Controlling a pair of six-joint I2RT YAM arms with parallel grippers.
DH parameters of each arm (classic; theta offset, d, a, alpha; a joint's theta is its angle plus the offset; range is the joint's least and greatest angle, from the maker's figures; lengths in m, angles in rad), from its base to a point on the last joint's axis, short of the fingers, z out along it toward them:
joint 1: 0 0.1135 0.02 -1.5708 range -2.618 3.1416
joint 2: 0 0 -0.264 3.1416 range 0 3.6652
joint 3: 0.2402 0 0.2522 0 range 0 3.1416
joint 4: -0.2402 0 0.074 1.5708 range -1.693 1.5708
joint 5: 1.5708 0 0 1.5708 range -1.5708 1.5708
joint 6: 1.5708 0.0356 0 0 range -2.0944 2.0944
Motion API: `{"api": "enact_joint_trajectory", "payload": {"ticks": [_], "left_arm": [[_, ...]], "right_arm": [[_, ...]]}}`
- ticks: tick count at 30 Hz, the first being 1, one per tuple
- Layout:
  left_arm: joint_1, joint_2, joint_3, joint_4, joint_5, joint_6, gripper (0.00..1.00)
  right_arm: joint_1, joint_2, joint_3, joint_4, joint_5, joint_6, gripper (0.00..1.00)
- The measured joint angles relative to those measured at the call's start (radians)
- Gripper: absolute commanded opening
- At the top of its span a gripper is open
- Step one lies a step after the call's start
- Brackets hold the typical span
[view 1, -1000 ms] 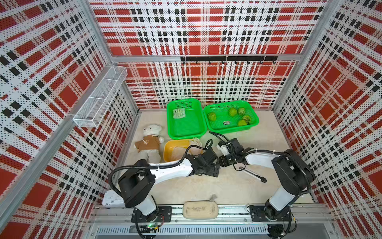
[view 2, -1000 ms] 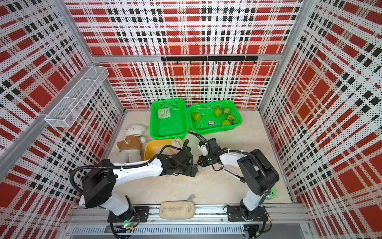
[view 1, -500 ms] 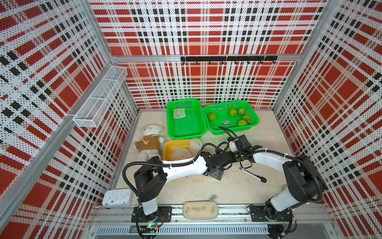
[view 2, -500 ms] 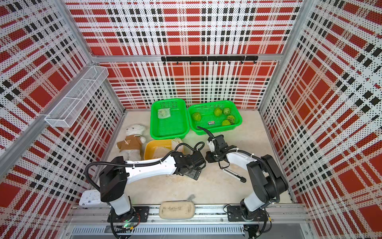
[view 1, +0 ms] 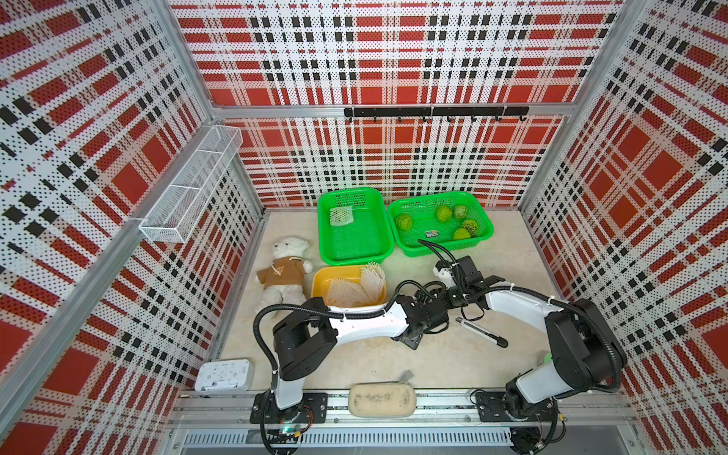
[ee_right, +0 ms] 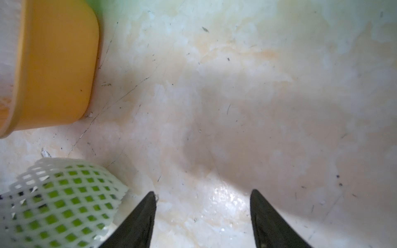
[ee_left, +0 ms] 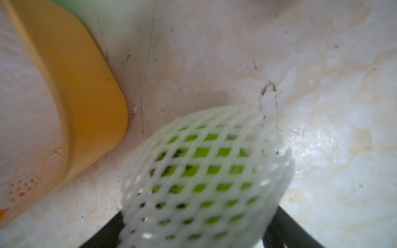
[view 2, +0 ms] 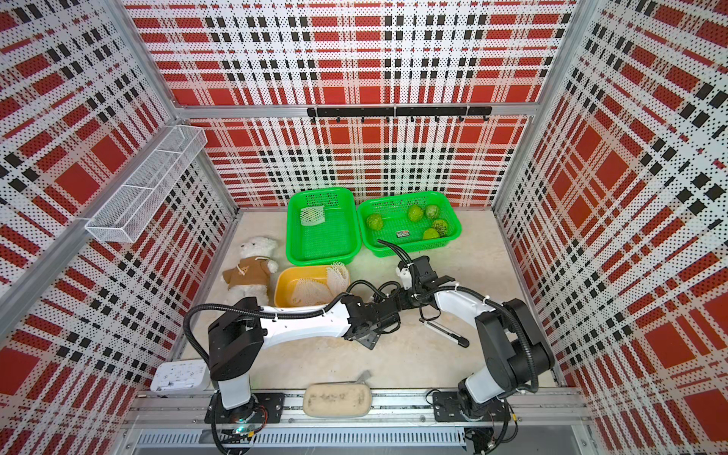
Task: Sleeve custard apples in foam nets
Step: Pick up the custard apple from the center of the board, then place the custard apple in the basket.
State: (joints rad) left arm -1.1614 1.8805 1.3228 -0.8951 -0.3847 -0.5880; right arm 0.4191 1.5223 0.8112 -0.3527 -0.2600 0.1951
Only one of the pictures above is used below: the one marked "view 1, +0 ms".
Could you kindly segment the white foam net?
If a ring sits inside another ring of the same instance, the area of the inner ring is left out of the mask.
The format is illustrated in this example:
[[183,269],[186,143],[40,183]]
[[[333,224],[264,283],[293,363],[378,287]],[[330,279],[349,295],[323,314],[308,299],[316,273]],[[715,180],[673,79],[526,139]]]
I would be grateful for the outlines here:
[[348,226],[354,221],[354,208],[352,206],[335,207],[329,210],[329,222],[332,227]]

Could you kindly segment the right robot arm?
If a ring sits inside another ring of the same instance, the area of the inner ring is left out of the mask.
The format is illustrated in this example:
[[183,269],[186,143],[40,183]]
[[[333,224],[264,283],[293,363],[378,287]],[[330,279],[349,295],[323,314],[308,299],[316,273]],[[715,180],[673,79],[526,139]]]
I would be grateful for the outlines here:
[[542,331],[551,360],[509,381],[504,407],[515,421],[525,421],[537,409],[582,392],[618,392],[627,355],[597,305],[547,297],[503,278],[483,278],[468,257],[457,259],[444,246],[421,240],[451,272],[454,286],[441,297],[445,308],[476,305],[520,320]]

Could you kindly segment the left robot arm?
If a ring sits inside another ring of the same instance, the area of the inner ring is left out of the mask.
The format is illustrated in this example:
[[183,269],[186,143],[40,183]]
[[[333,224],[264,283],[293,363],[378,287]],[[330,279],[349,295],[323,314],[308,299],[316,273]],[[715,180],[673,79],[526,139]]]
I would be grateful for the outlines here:
[[271,385],[256,396],[252,424],[278,423],[303,411],[305,379],[335,347],[386,337],[415,350],[425,335],[449,324],[447,309],[436,301],[419,303],[397,295],[388,303],[356,308],[328,306],[322,298],[302,305],[265,307],[252,322],[255,341],[271,366]]

